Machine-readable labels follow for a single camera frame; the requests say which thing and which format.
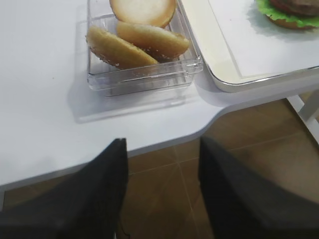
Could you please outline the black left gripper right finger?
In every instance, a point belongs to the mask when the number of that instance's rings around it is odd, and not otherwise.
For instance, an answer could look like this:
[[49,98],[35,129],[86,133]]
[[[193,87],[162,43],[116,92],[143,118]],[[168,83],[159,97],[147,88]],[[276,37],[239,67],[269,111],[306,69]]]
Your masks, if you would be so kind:
[[216,239],[317,239],[319,205],[249,169],[201,137],[198,179]]

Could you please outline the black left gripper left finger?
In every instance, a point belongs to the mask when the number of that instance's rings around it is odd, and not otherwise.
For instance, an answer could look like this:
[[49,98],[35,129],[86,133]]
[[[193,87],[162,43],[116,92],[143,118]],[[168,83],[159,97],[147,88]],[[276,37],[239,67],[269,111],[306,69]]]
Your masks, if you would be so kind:
[[0,237],[113,239],[127,184],[127,143],[115,139],[53,189],[1,212]]

